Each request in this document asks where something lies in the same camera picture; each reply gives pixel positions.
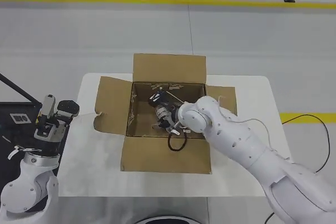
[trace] gray floor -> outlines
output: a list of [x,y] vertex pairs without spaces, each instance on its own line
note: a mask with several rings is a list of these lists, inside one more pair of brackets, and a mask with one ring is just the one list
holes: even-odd
[[[336,11],[0,4],[0,71],[38,99],[76,99],[85,73],[129,73],[133,53],[206,55],[209,74],[267,76],[279,112],[336,113]],[[22,100],[0,83],[0,101]],[[336,186],[336,124],[328,128],[332,154],[321,173]],[[323,127],[284,129],[295,161],[317,169],[327,152]],[[96,209],[70,200],[62,199],[65,223],[129,223],[133,211],[163,207],[214,224],[263,223],[271,212],[265,198],[87,199]]]

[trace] cardboard box flap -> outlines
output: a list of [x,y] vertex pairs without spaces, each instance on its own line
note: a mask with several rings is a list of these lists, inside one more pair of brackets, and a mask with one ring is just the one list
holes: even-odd
[[94,127],[99,132],[125,134],[132,83],[101,77],[96,98]]
[[[178,148],[183,141],[172,139],[172,147]],[[209,144],[205,139],[189,139],[182,151],[174,152],[167,138],[125,137],[121,170],[211,174]]]
[[134,54],[134,82],[206,83],[206,57],[173,54]]
[[220,106],[230,110],[233,114],[237,115],[235,87],[223,86],[208,86],[206,85],[207,95],[218,100],[220,98]]

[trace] black stand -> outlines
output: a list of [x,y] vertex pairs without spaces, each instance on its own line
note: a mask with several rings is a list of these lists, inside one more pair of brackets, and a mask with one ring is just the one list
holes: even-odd
[[5,83],[6,85],[8,85],[10,88],[12,88],[13,90],[15,90],[19,94],[21,94],[26,99],[30,100],[35,105],[35,107],[37,107],[39,109],[42,107],[42,103],[40,103],[37,99],[33,98],[30,94],[28,94],[27,92],[25,92],[22,88],[18,87],[15,83],[11,82],[8,78],[6,78],[1,73],[0,73],[0,81],[2,81],[3,83]]

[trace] yellow floor line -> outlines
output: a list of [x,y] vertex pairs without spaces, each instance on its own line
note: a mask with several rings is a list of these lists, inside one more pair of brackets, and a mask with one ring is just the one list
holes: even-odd
[[229,0],[0,0],[0,2],[51,2],[51,3],[148,3],[148,4],[196,4],[209,6],[238,6],[238,7],[275,7],[275,8],[314,8],[336,10],[336,3],[320,2],[256,2]]
[[[304,113],[280,113],[281,122],[290,120]],[[320,118],[324,123],[336,123],[336,113],[307,113]],[[289,123],[319,123],[320,121],[311,116],[302,116]]]

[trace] white cable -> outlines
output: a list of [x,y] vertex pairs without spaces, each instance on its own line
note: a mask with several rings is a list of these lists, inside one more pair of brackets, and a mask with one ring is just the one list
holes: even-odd
[[269,132],[268,127],[264,124],[264,122],[262,122],[261,120],[259,120],[259,119],[257,119],[257,118],[250,118],[250,119],[248,119],[248,120],[242,120],[242,121],[239,121],[239,122],[236,122],[236,121],[234,121],[234,120],[228,119],[228,118],[222,113],[222,111],[221,111],[221,109],[220,109],[220,98],[221,98],[221,97],[224,97],[224,96],[219,96],[219,97],[218,97],[218,109],[219,109],[220,114],[226,119],[227,122],[233,122],[233,123],[245,123],[245,122],[249,122],[249,121],[251,121],[251,120],[256,120],[256,121],[262,123],[262,124],[264,125],[264,127],[265,127],[265,130],[266,130],[267,133],[268,133],[269,146],[270,146],[270,148],[271,148],[272,150],[276,151],[276,150],[271,146],[270,132]]

